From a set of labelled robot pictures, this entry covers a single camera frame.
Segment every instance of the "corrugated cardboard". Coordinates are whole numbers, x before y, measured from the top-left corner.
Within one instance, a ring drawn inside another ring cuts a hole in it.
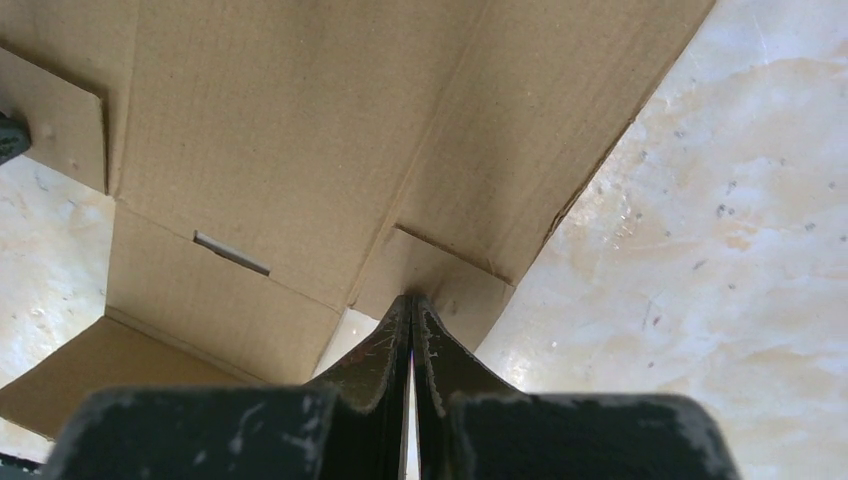
[[[106,191],[103,110],[96,95],[0,49],[0,111],[27,126],[27,156]]]
[[[309,380],[339,317],[121,204],[108,285],[110,309],[275,383]]]
[[[712,4],[10,1],[62,28],[45,48],[0,23],[0,41],[95,77],[126,120],[107,311],[271,382],[309,375],[345,306],[379,316],[405,288],[479,342]],[[78,11],[95,7],[132,33],[108,44]],[[69,29],[92,42],[53,45]],[[45,375],[0,391],[0,414]]]
[[[244,382],[197,358],[103,317],[3,389],[0,412],[56,438],[85,397],[119,385],[237,385]]]
[[[110,192],[121,170],[137,18],[138,0],[0,0],[0,47],[106,103]]]
[[[515,292],[503,280],[397,228],[378,250],[353,308],[382,318],[398,295],[423,293],[451,334],[472,352]]]

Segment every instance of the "marble floor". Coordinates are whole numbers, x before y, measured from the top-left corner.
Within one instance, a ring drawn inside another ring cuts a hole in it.
[[[527,391],[689,395],[746,478],[848,478],[846,19],[719,0],[479,358]],[[102,312],[112,214],[28,159],[0,168],[0,385]],[[375,325],[350,312],[319,370]],[[0,423],[0,451],[48,449]]]

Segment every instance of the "cardboard box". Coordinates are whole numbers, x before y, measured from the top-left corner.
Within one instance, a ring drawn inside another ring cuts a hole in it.
[[[54,437],[110,385],[300,383],[347,306],[410,289],[473,350],[711,5],[0,0],[0,98],[64,85],[17,108],[101,142],[73,158],[107,175],[60,171],[117,201],[104,317],[0,415]]]

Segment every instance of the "cardboard slot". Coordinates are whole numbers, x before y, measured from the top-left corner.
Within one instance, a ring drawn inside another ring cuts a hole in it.
[[[226,258],[233,263],[237,263],[244,268],[253,270],[260,275],[267,277],[271,274],[271,267],[262,264],[258,260],[251,258],[250,255],[247,255],[236,248],[215,240],[203,232],[199,232],[197,230],[194,231],[194,243],[202,247],[206,247],[209,250],[212,250],[216,255]]]

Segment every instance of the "black plastic part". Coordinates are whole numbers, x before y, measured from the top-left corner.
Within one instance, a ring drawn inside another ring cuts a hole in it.
[[[26,128],[0,113],[0,165],[23,154],[31,145]]]
[[[737,478],[695,402],[524,394],[419,296],[398,297],[368,338],[302,387],[97,394],[43,478],[403,478],[410,352],[424,479]]]

